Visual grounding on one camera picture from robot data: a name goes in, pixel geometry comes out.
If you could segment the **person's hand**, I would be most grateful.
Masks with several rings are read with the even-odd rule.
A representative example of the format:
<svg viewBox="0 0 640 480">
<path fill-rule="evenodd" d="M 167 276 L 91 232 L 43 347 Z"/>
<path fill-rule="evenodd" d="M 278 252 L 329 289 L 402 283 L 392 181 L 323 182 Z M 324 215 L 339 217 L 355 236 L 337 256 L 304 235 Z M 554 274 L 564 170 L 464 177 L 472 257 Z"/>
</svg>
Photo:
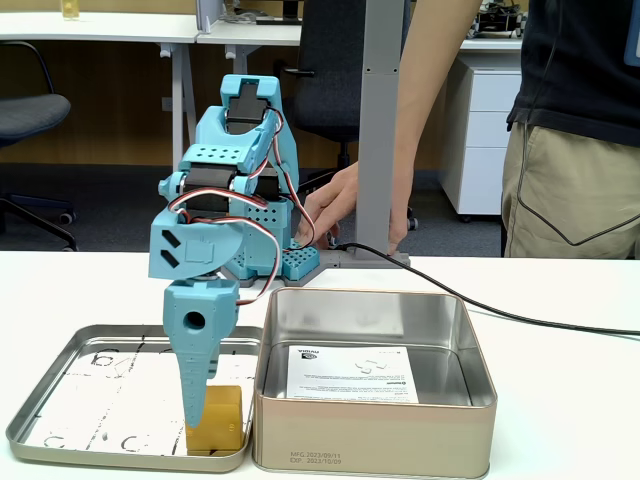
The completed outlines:
<svg viewBox="0 0 640 480">
<path fill-rule="evenodd" d="M 388 254 L 396 252 L 400 242 L 408 233 L 407 209 L 413 188 L 414 166 L 412 163 L 394 166 L 392 202 L 389 213 L 382 219 L 389 227 Z M 304 210 L 312 224 L 302 217 L 295 240 L 306 245 L 311 243 L 321 248 L 328 246 L 326 234 L 339 233 L 338 222 L 350 214 L 357 204 L 359 181 L 358 162 L 336 173 L 330 182 L 307 196 Z"/>
</svg>

